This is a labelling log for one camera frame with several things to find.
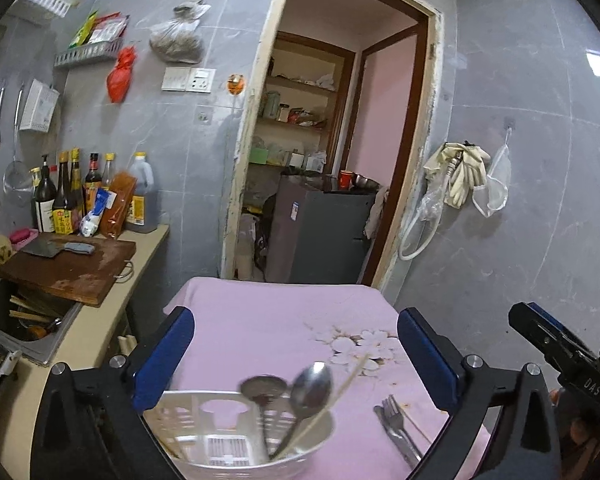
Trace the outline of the red label sauce bottle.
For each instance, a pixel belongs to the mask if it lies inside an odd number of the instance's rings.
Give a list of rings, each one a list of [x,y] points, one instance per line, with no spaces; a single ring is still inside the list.
[[[88,171],[84,179],[83,191],[85,211],[93,209],[97,190],[102,186],[102,174],[99,172],[99,154],[91,153],[88,161]]]

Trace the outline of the large dark soy jug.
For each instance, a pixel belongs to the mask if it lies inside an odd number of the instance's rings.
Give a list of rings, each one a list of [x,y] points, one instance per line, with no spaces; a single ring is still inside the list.
[[[154,172],[145,152],[134,154],[129,173],[136,183],[125,219],[126,227],[139,233],[155,231],[159,220],[158,192]]]

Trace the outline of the grey wall shelf rack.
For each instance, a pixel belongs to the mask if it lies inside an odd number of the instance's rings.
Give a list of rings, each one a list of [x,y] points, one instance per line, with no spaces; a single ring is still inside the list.
[[[58,70],[70,70],[76,66],[115,60],[122,48],[123,39],[84,44],[84,46],[58,53],[54,67]]]

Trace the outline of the red plastic bag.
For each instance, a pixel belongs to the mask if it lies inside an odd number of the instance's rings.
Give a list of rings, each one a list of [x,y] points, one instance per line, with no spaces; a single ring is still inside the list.
[[[120,50],[117,62],[106,79],[107,93],[111,103],[120,104],[129,91],[133,64],[136,59],[136,51],[133,46],[124,47]]]

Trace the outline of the orange wall hook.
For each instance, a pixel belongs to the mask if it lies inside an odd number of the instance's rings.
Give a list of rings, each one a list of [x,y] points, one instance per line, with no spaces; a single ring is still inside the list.
[[[242,74],[231,74],[227,79],[227,90],[232,96],[239,96],[245,89],[246,80]]]

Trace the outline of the large steel spoon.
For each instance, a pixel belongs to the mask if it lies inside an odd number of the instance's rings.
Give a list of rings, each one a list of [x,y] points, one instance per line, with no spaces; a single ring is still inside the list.
[[[271,454],[270,460],[276,460],[282,455],[301,423],[317,415],[327,405],[331,394],[332,371],[325,362],[316,361],[302,370],[289,393],[289,407],[294,421]]]

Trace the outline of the steel fork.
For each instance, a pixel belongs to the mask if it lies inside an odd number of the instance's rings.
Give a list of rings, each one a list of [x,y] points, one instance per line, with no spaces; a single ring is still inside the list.
[[[414,440],[406,431],[403,413],[392,394],[382,401],[382,410],[384,411],[389,428],[398,437],[398,441],[401,443],[405,457],[408,458],[410,464],[415,467],[422,460],[422,452],[419,451]]]

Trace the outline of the cleaver knife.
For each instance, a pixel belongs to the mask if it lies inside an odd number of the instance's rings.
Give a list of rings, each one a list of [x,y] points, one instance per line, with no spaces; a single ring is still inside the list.
[[[95,247],[91,244],[80,242],[58,242],[57,240],[43,240],[41,237],[37,237],[26,246],[23,246],[21,251],[31,256],[53,259],[61,252],[90,256],[94,254]]]

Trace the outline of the steel sink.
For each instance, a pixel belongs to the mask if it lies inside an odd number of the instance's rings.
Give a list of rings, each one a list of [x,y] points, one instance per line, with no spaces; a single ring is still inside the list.
[[[80,302],[0,278],[0,344],[46,366],[81,308]]]

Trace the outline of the wooden chopstick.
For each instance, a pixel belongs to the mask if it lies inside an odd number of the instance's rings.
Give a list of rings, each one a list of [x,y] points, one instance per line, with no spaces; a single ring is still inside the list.
[[[282,453],[281,456],[279,456],[279,458],[283,458],[284,456],[286,456],[291,451],[291,449],[300,440],[302,440],[304,438],[304,436],[306,434],[308,434],[309,432],[312,431],[313,427],[316,426],[321,421],[321,419],[329,412],[329,410],[335,406],[335,404],[340,400],[340,398],[350,388],[350,385],[352,385],[352,382],[355,380],[355,378],[357,378],[358,375],[362,372],[364,365],[366,364],[366,362],[369,359],[370,359],[370,354],[368,352],[364,353],[362,358],[358,360],[358,364],[356,364],[354,369],[350,371],[349,375],[344,380],[344,382],[338,387],[336,392],[332,392],[332,394],[330,395],[330,398],[327,402],[327,405],[317,415],[315,415],[309,419],[306,419],[301,423],[299,429],[294,434],[294,437],[292,438],[291,442],[287,446],[286,450]]]
[[[416,420],[410,414],[407,413],[407,411],[406,411],[407,405],[399,404],[399,408],[400,408],[403,416],[416,429],[416,431],[422,436],[422,438],[425,439],[429,444],[431,444],[432,440],[430,439],[430,437],[428,437],[428,434],[426,434],[426,432],[424,430],[422,430],[422,427],[419,426],[419,424],[416,422]]]

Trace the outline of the steel knife patterned handle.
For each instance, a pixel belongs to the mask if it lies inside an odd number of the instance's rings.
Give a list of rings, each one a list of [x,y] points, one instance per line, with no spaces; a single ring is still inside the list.
[[[375,405],[373,407],[373,411],[376,414],[382,429],[385,430],[385,433],[392,444],[396,447],[410,467],[415,468],[419,463],[419,457],[416,448],[411,444],[410,440],[407,439],[407,435],[402,431],[394,430],[390,426],[385,412],[380,405]]]

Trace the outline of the dark grey cabinet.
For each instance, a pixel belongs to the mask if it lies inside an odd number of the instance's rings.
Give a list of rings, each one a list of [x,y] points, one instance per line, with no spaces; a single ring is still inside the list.
[[[338,191],[331,178],[283,176],[264,279],[285,284],[355,284],[370,239],[364,228],[375,194]]]

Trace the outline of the white plastic utensil basket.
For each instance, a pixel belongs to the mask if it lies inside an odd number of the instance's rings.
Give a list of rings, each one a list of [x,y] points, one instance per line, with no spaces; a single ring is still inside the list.
[[[167,391],[144,413],[145,422],[186,479],[300,479],[335,429],[332,415],[308,420],[302,438],[284,457],[270,460],[294,421],[288,399],[260,415],[235,391]]]

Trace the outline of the wooden cutting board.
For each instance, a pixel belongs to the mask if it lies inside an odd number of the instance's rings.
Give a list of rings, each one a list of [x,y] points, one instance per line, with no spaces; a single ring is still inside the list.
[[[20,248],[0,266],[0,278],[93,307],[99,306],[112,285],[123,278],[126,265],[136,253],[136,244],[124,240],[53,233],[42,233],[38,237],[91,244],[95,252],[90,256],[61,252],[53,259],[46,259],[25,254]]]

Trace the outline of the clear plastic mesh bag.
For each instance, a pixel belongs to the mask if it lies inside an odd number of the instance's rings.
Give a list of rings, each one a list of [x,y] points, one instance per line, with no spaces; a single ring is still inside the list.
[[[512,132],[512,127],[506,129],[505,142],[492,158],[486,180],[472,191],[472,203],[484,218],[490,218],[504,209],[508,201],[512,180],[508,140]]]

